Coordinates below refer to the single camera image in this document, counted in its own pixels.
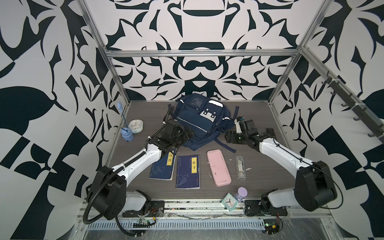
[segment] blue book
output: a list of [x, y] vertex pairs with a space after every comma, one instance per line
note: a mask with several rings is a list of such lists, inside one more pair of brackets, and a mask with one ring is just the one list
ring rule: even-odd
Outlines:
[[177, 189], [200, 188], [199, 156], [177, 157]]
[[152, 164], [151, 173], [149, 178], [160, 179], [160, 180], [172, 180], [173, 176], [173, 167], [175, 165], [176, 156], [169, 152], [164, 155], [157, 162]]

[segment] metal floor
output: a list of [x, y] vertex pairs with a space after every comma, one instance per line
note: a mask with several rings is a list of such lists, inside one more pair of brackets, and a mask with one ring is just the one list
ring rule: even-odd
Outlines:
[[[119, 164], [144, 147], [147, 136], [154, 134], [162, 125], [162, 119], [167, 112], [167, 105], [170, 102], [144, 102], [133, 101], [128, 111], [127, 122], [133, 119], [141, 119], [144, 122], [144, 129], [141, 133], [134, 135], [132, 142], [126, 142], [121, 137], [118, 140], [110, 166]], [[235, 107], [239, 106], [238, 116], [243, 116], [245, 120], [253, 119], [255, 126], [260, 133], [265, 132], [265, 128], [271, 127], [275, 130], [277, 140], [284, 144], [281, 133], [272, 116], [271, 110], [266, 102], [225, 102], [225, 105], [233, 114]], [[224, 134], [219, 136], [219, 140], [225, 142]], [[230, 192], [235, 194], [239, 187], [248, 190], [248, 197], [260, 197], [261, 194], [272, 189], [284, 189], [293, 187], [295, 179], [269, 157], [249, 148], [246, 145], [229, 144], [237, 150], [234, 154], [221, 147], [216, 142], [210, 142], [196, 151], [181, 147], [178, 151], [179, 156], [198, 154], [200, 159], [200, 189], [176, 189], [176, 167], [174, 167], [173, 180], [149, 179], [151, 166], [140, 173], [128, 186], [128, 191], [139, 189], [148, 194], [153, 199], [193, 199], [193, 198], [224, 198]], [[225, 158], [228, 171], [232, 182], [229, 185], [216, 187], [212, 179], [212, 173], [208, 165], [207, 151], [220, 149]], [[241, 181], [237, 178], [235, 157], [244, 157], [246, 180]]]

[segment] navy blue backpack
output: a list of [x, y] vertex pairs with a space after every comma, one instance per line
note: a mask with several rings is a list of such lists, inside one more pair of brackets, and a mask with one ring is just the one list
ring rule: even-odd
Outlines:
[[189, 126], [194, 132], [194, 137], [185, 142], [183, 146], [195, 151], [211, 141], [216, 141], [226, 149], [236, 152], [217, 139], [222, 132], [235, 126], [233, 120], [237, 117], [231, 118], [231, 112], [224, 104], [197, 93], [183, 96], [178, 101], [172, 115], [173, 119], [183, 126]]

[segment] white round clock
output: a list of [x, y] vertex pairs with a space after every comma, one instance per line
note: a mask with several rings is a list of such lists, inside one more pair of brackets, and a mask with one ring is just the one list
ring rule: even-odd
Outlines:
[[143, 121], [140, 119], [135, 119], [129, 122], [128, 128], [132, 131], [132, 133], [139, 133], [143, 131]]

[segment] wall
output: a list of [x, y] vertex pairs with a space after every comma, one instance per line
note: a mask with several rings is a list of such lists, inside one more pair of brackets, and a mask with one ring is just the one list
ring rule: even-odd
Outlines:
[[[236, 50], [297, 48], [322, 1], [87, 0], [87, 3], [110, 50]], [[116, 59], [115, 65], [119, 75], [125, 78], [130, 99], [176, 99], [181, 94], [199, 92], [217, 99], [265, 100], [289, 62], [287, 58], [127, 58]], [[129, 77], [132, 68], [133, 76]]]
[[[336, 0], [309, 44], [317, 57], [383, 118], [384, 19], [380, 0]], [[384, 145], [302, 57], [274, 102], [293, 150], [324, 161], [344, 195], [331, 210], [345, 237], [384, 237]], [[328, 207], [337, 207], [341, 197]]]
[[68, 237], [117, 101], [75, 1], [0, 1], [1, 239]]

